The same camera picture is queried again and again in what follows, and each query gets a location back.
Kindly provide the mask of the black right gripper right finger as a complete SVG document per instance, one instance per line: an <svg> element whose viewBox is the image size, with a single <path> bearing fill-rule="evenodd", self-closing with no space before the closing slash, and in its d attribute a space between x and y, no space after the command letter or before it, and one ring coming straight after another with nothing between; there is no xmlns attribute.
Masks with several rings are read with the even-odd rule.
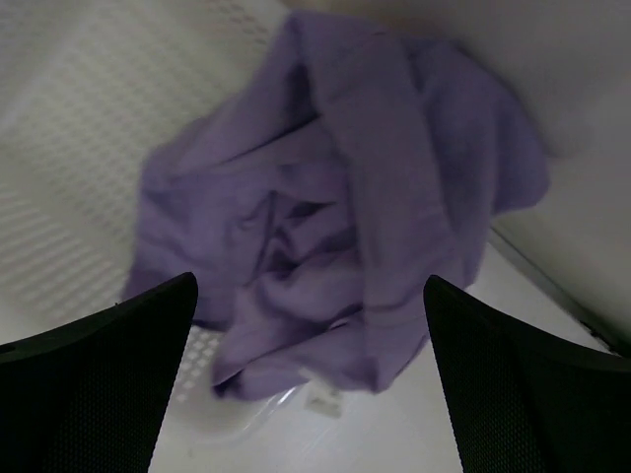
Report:
<svg viewBox="0 0 631 473"><path fill-rule="evenodd" d="M630 361L432 276L431 341L465 472L627 472Z"/></svg>

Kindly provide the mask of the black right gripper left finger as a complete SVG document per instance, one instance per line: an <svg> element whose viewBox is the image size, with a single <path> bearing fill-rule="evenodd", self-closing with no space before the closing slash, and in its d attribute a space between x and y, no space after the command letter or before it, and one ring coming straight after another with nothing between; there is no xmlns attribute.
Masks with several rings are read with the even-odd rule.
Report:
<svg viewBox="0 0 631 473"><path fill-rule="evenodd" d="M2 345L2 471L148 471L197 298L183 273Z"/></svg>

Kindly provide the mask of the lavender t shirt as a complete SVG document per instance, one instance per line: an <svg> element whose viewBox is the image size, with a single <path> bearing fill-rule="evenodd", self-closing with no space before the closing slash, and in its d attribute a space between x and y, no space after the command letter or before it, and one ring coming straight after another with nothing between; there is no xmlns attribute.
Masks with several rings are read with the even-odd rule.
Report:
<svg viewBox="0 0 631 473"><path fill-rule="evenodd" d="M519 100L453 43L296 11L241 92L146 160L123 294L194 274L220 397L380 393L428 341L427 279L470 286L493 219L548 182Z"/></svg>

